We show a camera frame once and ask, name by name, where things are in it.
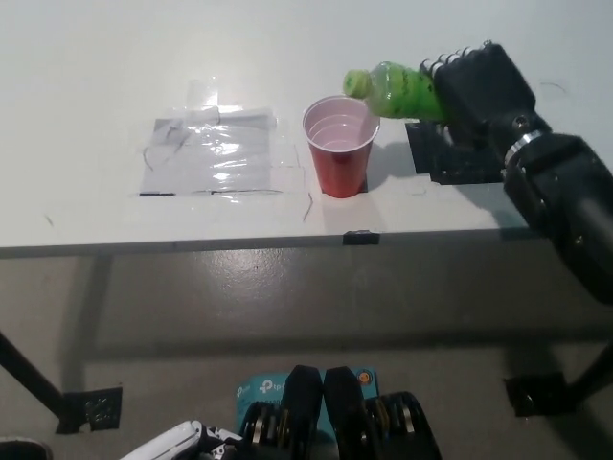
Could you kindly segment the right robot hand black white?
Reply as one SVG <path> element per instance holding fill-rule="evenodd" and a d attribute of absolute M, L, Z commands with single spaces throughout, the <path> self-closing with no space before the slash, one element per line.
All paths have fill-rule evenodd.
<path fill-rule="evenodd" d="M 523 135 L 552 130 L 536 113 L 534 92 L 498 43 L 426 59 L 420 70 L 432 79 L 445 119 L 500 156 Z"/>

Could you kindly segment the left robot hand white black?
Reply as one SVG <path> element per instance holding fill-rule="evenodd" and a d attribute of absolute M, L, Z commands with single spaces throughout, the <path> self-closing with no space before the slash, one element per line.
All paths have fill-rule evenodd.
<path fill-rule="evenodd" d="M 229 430 L 186 421 L 140 445 L 122 460 L 222 459 L 242 438 Z"/>

